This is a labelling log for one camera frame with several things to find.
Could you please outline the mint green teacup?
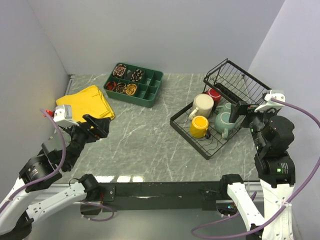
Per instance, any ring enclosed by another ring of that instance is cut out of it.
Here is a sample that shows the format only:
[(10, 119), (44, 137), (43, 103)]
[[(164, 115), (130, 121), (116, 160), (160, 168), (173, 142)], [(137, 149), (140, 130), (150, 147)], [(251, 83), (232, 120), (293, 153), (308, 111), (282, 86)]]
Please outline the mint green teacup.
[(232, 103), (227, 102), (216, 107), (218, 113), (231, 113)]

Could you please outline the teal glazed stoneware mug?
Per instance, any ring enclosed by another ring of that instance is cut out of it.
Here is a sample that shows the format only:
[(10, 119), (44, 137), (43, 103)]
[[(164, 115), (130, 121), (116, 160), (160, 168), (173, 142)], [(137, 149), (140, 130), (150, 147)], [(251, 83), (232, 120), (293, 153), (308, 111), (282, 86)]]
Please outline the teal glazed stoneware mug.
[(215, 117), (214, 127), (215, 130), (221, 134), (223, 139), (227, 139), (229, 136), (229, 133), (232, 132), (232, 130), (235, 127), (235, 123), (229, 122), (231, 114), (229, 112), (220, 112)]

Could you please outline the red enamel mug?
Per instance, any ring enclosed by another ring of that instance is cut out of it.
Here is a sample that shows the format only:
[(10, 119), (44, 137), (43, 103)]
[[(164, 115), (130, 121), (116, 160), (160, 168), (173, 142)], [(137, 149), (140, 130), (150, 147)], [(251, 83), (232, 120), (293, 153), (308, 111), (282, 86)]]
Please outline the red enamel mug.
[(209, 95), (214, 102), (214, 107), (217, 107), (220, 103), (222, 96), (213, 88), (210, 88), (206, 91), (206, 94)]

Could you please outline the cream floral mug green inside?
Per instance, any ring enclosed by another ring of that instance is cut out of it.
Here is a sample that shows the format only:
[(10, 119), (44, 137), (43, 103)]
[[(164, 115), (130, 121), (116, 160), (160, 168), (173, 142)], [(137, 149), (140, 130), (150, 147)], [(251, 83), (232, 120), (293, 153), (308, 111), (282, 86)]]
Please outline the cream floral mug green inside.
[(198, 94), (193, 101), (191, 113), (188, 119), (191, 121), (196, 116), (209, 118), (214, 107), (214, 100), (211, 96), (205, 93)]

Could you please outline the yellow cup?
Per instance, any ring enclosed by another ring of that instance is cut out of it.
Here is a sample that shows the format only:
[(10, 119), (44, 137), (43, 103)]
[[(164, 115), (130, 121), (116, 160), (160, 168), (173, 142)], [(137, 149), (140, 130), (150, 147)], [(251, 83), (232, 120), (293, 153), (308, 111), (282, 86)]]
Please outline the yellow cup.
[(211, 137), (211, 133), (209, 131), (208, 119), (202, 115), (195, 116), (191, 121), (189, 132), (195, 138), (209, 139)]

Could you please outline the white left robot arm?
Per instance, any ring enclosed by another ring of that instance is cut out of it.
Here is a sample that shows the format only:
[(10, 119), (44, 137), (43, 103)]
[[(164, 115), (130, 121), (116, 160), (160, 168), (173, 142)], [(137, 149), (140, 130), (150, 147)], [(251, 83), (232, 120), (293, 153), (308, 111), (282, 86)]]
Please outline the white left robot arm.
[(52, 138), (42, 144), (41, 151), (31, 157), (20, 170), (9, 194), (0, 204), (0, 238), (23, 240), (33, 225), (75, 203), (89, 204), (101, 196), (102, 188), (92, 174), (76, 179), (61, 192), (38, 203), (33, 201), (63, 172), (72, 170), (87, 143), (104, 139), (109, 134), (111, 119), (83, 115), (84, 122), (63, 127), (49, 113), (44, 115), (56, 129)]

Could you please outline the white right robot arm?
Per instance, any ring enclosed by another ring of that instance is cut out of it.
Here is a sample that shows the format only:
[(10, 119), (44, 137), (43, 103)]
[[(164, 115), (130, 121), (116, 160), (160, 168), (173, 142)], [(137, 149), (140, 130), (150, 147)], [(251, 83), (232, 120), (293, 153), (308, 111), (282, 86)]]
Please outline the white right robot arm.
[(278, 115), (279, 104), (231, 105), (229, 121), (244, 116), (242, 127), (249, 128), (256, 154), (254, 164), (262, 187), (264, 214), (260, 214), (238, 174), (223, 175), (219, 193), (235, 203), (249, 234), (247, 240), (291, 240), (292, 208), (286, 200), (296, 183), (296, 170), (287, 149), (294, 140), (294, 124)]

